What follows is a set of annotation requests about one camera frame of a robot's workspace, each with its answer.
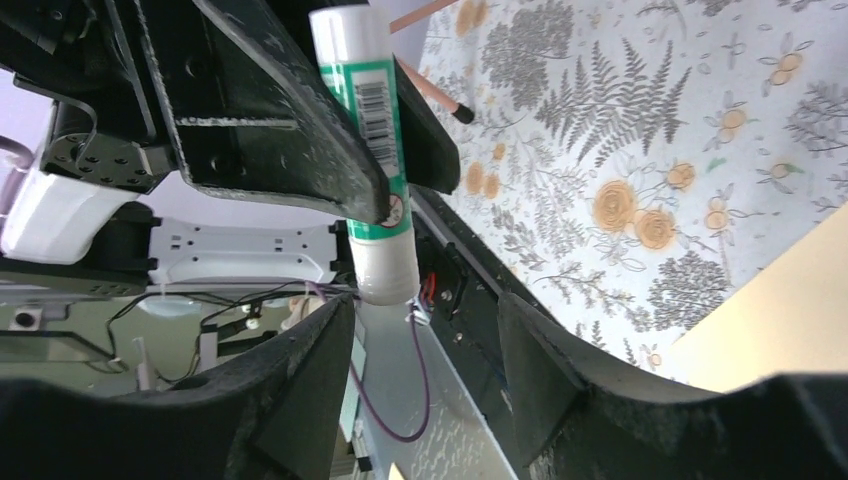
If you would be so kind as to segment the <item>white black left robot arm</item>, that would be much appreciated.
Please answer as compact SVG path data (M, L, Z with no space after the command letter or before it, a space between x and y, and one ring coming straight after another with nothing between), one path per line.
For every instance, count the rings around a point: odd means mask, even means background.
M1 197L1 277L84 297L331 281L338 226L181 225L139 198L171 173L221 200L388 216L389 180L319 77L317 1L5 1L1 66L46 96L42 150Z

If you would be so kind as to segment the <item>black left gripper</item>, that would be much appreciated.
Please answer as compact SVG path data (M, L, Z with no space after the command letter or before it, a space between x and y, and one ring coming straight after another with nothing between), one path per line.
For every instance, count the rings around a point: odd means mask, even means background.
M387 217L386 175L264 1L4 1L1 67L53 102L44 173Z

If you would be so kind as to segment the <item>cream envelope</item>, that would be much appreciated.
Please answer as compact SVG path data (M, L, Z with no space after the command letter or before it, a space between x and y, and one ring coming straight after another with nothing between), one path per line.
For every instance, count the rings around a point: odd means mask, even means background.
M784 373L847 371L847 209L766 267L664 357L691 386L730 392Z

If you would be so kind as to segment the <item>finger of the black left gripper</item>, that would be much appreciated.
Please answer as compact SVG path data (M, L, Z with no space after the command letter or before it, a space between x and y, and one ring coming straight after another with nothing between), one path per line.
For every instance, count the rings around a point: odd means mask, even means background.
M407 180L451 194L460 180L458 148L426 98L449 113L460 104L403 60L395 58L395 66Z

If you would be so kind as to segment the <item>white green glue stick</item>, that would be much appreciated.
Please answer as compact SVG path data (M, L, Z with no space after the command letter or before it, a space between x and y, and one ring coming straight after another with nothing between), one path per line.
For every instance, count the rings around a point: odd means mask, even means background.
M324 83L388 179L381 222L347 223L360 297L375 306L406 303L420 277L389 22L368 4L315 10L309 22Z

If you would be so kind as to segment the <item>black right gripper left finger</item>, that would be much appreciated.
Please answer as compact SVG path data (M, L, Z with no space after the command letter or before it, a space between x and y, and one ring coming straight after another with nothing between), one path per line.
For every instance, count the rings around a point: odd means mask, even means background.
M336 297L165 391L96 397L1 384L5 479L326 479L355 327Z

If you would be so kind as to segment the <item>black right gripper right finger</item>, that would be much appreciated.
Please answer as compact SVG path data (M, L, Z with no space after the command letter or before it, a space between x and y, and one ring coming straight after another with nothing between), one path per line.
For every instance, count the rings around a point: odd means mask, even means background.
M499 334L535 479L843 479L847 378L781 374L722 394L634 367L519 296Z

